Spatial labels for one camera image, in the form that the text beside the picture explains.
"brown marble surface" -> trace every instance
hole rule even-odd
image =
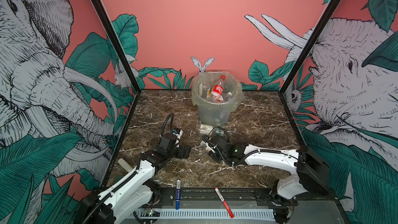
[[[284,150],[298,148],[276,92],[244,92],[244,95],[244,102],[231,113],[223,127],[232,142]],[[162,187],[175,187],[177,179],[181,180],[182,187],[272,187],[276,179],[289,175],[271,167],[231,168],[224,162],[214,162],[200,146],[200,120],[190,91],[143,91],[116,161],[123,158],[134,167],[135,158],[155,144],[154,138],[159,136],[171,112],[175,113],[174,126],[183,130],[181,144],[189,144],[192,150],[189,159],[172,159],[152,178]],[[116,176],[126,174],[116,162],[107,185],[111,186]]]

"bottle label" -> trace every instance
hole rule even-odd
[[[218,94],[222,94],[222,91],[223,91],[224,89],[221,87],[221,86],[219,86],[219,85],[215,85],[214,87],[213,87],[213,92],[216,92],[216,93],[218,93]]]

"elephant eye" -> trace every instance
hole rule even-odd
[[[351,73],[352,73],[352,66],[353,66],[353,62],[350,61],[350,62],[348,63],[348,69],[350,70]]]
[[[7,3],[10,6],[11,10],[14,12],[14,14],[16,14],[16,12],[18,11],[18,7],[16,6],[16,4],[12,0],[7,0]]]

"blue marker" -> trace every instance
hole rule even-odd
[[[181,189],[181,181],[177,180],[176,209],[180,208],[180,189]]]

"transparent trash can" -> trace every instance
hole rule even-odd
[[[211,89],[213,85],[224,75],[224,93],[231,92],[232,100],[222,103],[211,103],[199,95],[199,85],[209,82]],[[207,72],[193,78],[192,103],[198,106],[199,119],[202,123],[213,127],[223,126],[228,121],[231,112],[235,111],[244,99],[241,83],[228,72]]]

